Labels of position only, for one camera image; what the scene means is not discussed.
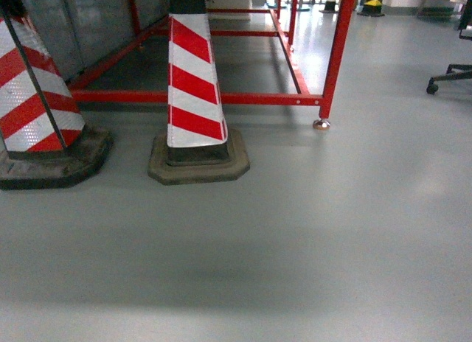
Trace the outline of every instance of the red and white striped cone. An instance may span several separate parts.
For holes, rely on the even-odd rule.
[[[163,184],[230,181],[249,169],[240,133],[221,105],[204,0],[170,0],[167,137],[156,137],[148,173]]]
[[[103,163],[108,132],[87,127],[21,0],[0,0],[0,188],[71,186]]]

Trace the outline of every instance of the black and yellow bollard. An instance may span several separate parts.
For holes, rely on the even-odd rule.
[[[385,14],[382,13],[382,1],[383,0],[366,0],[362,11],[359,12],[358,15],[373,17],[384,16]]]

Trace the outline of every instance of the epoxy floor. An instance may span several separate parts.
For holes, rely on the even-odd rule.
[[[333,17],[299,17],[316,91]],[[251,159],[235,182],[147,177],[165,108],[84,112],[114,133],[99,175],[0,193],[0,341],[472,341],[472,81],[426,94],[472,62],[457,36],[354,15],[328,132],[315,108],[225,107]],[[290,88],[274,42],[215,39],[221,88]],[[144,88],[160,63],[95,86]]]

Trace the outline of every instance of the red metal table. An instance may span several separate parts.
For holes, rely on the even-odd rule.
[[[139,20],[134,0],[129,0],[133,28],[136,38],[118,53],[107,57],[97,65],[86,69],[82,75],[72,80],[69,84],[72,96],[78,102],[164,102],[167,103],[166,91],[137,91],[137,90],[88,90],[86,86],[96,80],[105,71],[109,70],[130,51],[152,35],[166,35],[166,21],[153,25],[145,30],[140,30]],[[298,0],[292,0],[292,7],[296,7]],[[320,120],[314,122],[315,128],[327,129],[330,124],[327,121],[333,102],[336,81],[341,65],[344,44],[347,37],[350,17],[353,11],[354,0],[341,0],[339,17],[333,39],[333,46],[328,63],[326,80],[322,94],[311,94],[305,79],[294,62],[291,45],[294,41],[296,9],[291,10],[289,30],[284,31],[279,23],[280,10],[210,10],[215,13],[268,13],[271,15],[276,28],[275,32],[267,31],[212,31],[212,35],[219,36],[261,36],[278,37],[282,45],[292,78],[296,86],[297,94],[268,94],[268,93],[221,93],[222,102],[225,104],[243,105],[300,105],[319,107]]]

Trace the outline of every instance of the chair wheel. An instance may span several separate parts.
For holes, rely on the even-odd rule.
[[[426,88],[426,92],[430,95],[434,95],[434,93],[439,89],[440,87],[437,86],[436,84],[429,84],[428,88]]]

